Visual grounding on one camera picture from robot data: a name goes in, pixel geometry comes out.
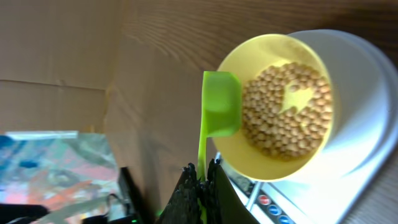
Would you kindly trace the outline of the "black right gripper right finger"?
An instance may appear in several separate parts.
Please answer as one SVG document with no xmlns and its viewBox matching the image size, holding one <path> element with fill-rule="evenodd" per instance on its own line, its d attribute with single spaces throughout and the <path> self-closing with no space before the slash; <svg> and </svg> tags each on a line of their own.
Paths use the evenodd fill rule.
<svg viewBox="0 0 398 224">
<path fill-rule="evenodd" d="M 209 163 L 203 194 L 207 224 L 259 224 L 240 201 L 219 159 Z"/>
</svg>

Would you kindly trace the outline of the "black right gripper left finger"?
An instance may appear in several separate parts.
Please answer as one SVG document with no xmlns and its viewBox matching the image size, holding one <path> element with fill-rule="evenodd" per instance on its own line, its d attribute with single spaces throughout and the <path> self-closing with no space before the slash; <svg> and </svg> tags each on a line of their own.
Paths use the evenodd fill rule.
<svg viewBox="0 0 398 224">
<path fill-rule="evenodd" d="M 198 202 L 201 187 L 197 179 L 195 166 L 189 163 L 182 174 L 160 214 L 156 224 L 202 224 L 201 208 Z"/>
</svg>

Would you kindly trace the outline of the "green plastic measuring scoop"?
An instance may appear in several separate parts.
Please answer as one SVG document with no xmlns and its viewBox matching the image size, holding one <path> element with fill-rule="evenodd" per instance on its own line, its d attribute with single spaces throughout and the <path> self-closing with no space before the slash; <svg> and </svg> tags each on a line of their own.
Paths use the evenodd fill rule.
<svg viewBox="0 0 398 224">
<path fill-rule="evenodd" d="M 216 139 L 218 150 L 228 161 L 241 153 L 239 133 L 242 120 L 242 87 L 239 78 L 229 72 L 203 73 L 201 91 L 201 125 L 198 145 L 200 182 L 206 179 L 206 141 Z"/>
</svg>

